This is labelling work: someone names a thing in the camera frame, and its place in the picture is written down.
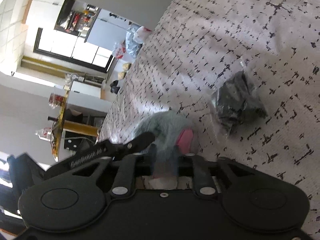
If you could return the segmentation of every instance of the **pink ear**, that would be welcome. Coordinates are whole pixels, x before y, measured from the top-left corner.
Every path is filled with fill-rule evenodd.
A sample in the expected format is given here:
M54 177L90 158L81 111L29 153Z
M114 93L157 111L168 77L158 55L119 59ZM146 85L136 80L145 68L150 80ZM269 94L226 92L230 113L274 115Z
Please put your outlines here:
M182 154L190 153L190 145L191 145L192 139L193 139L192 129L185 129L180 133L176 141L176 145L179 146L179 150Z

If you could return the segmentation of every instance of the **black window frame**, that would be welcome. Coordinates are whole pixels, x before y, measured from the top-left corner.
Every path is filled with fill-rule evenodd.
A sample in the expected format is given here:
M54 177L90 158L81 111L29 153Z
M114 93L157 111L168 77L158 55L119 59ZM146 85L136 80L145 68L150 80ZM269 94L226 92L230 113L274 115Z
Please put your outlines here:
M34 53L41 54L41 55L48 56L48 57L53 57L53 58L60 59L60 60L63 60L63 61L67 61L67 62L76 64L76 65L80 65L80 66L83 66L83 67L87 67L87 68L90 68L90 69L93 69L93 70L96 70L96 71L99 71L99 72L102 72L102 73L107 73L107 70L110 67L110 65L112 63L112 60L114 58L112 55L110 56L106 67L103 68L103 67L99 67L97 65L93 65L91 63L84 62L82 60L78 60L78 59L75 59L75 58L71 58L71 57L63 56L63 55L56 54L56 53L53 53L53 52L50 52L50 51L39 49L39 43L40 43L40 39L41 39L42 30L43 30L43 28L38 28L37 35L36 35L36 42L35 42L35 45L33 47L33 52Z

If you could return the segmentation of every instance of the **bed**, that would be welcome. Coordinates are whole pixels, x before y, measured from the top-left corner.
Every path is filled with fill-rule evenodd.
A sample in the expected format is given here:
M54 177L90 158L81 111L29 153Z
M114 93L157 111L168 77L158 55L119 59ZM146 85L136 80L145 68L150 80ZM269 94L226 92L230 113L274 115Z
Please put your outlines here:
M173 0L99 140L125 142L154 112L192 118L206 159L226 156L300 187L310 200L303 230L320 239L319 39L320 0ZM268 117L216 136L208 98L242 59Z

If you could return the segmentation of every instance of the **screw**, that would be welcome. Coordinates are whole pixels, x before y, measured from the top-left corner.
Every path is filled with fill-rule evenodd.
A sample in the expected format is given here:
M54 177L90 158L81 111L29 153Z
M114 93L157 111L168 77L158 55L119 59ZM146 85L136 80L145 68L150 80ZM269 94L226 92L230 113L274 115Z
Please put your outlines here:
M128 192L126 187L115 187L112 189L112 193L116 195L124 195Z
M213 195L216 190L213 187L203 187L200 189L200 193L203 195Z
M164 197L164 198L166 198L166 197L169 197L169 194L168 194L168 193L163 192L163 193L161 193L161 194L160 194L160 197Z

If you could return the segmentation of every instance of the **clear plastic bag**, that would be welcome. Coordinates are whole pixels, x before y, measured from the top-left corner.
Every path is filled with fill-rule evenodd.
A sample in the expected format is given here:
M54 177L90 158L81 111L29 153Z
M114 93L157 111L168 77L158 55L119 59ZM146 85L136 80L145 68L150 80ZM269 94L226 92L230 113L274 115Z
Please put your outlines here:
M144 44L151 33L151 30L142 26L134 33L133 40L136 43Z
M139 26L132 24L125 36L125 48L127 53L134 59L137 58L137 55L142 47L141 44L134 41L134 34L139 29Z
M115 58L121 59L121 58L123 58L125 52L126 52L126 49L125 49L124 45L116 42L115 45L113 46L112 55Z
M240 63L245 69L246 62L242 60ZM267 116L257 90L244 70L237 72L214 90L209 106L216 135L229 135L235 126Z

